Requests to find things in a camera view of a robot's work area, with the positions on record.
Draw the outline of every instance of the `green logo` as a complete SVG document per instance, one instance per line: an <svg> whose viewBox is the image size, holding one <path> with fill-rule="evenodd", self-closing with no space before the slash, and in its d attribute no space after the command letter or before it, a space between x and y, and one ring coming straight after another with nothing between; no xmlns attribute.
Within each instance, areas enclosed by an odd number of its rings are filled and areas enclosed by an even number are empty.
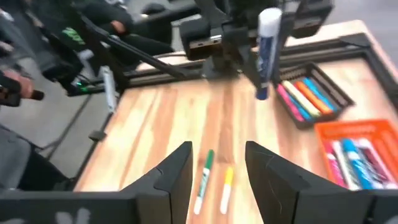
<svg viewBox="0 0 398 224"><path fill-rule="evenodd" d="M80 45L85 45L86 43L80 37L80 35L72 28L67 27L65 30L62 31L64 34L72 38L72 40L78 42Z"/></svg>

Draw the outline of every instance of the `wooden table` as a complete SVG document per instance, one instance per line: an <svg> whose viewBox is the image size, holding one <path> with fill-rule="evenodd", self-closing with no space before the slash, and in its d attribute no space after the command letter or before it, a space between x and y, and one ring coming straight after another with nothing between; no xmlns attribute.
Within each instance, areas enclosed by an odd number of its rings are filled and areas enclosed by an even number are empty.
<svg viewBox="0 0 398 224"><path fill-rule="evenodd" d="M287 45L335 39L365 32L380 58L398 77L387 55L361 21L322 27L306 39L289 39ZM166 58L182 63L184 58ZM340 120L389 119L398 127L384 92L361 59L323 63L320 67L354 99L356 106ZM117 191L137 180L184 141L193 142L193 184L187 223L262 223L249 185L244 145L253 140L284 158L326 177L313 130L299 131L281 104L271 97L258 101L245 78L233 82L206 80L180 82L128 90L106 131L108 137L93 153L76 191ZM201 214L194 215L202 168L209 149L215 151ZM226 168L233 166L234 181L227 215L220 213Z"/></svg>

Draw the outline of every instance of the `orange basket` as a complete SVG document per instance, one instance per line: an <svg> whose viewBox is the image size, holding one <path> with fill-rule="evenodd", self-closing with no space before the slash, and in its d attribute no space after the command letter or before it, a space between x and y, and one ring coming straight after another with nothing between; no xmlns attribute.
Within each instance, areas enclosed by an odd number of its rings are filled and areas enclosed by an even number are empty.
<svg viewBox="0 0 398 224"><path fill-rule="evenodd" d="M366 138L371 141L395 180L398 180L398 134L388 120L318 123L315 125L315 132L330 181L336 183L329 166L324 143L343 138Z"/></svg>

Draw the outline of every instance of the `person's hand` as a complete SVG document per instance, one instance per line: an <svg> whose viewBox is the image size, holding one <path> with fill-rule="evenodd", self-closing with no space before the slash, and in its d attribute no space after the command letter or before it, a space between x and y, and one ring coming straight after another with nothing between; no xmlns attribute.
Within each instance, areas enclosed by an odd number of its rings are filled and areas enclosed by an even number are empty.
<svg viewBox="0 0 398 224"><path fill-rule="evenodd" d="M4 75L11 78L21 85L21 97L30 98L33 94L33 81L30 78L23 77L19 73L13 70L4 71Z"/></svg>
<svg viewBox="0 0 398 224"><path fill-rule="evenodd" d="M118 32L119 34L123 34L126 32L126 28L124 27L123 23L119 21L112 21L111 24L116 30L116 32Z"/></svg>

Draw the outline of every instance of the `blue label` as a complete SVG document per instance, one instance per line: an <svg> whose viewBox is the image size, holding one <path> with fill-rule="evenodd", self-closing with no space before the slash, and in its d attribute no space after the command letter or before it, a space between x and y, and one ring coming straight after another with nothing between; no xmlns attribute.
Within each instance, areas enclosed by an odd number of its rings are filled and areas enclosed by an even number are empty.
<svg viewBox="0 0 398 224"><path fill-rule="evenodd" d="M259 47L257 70L261 76L262 83L266 83L269 81L268 69L269 69L273 39L274 39L273 37L258 37L257 38L257 44Z"/></svg>

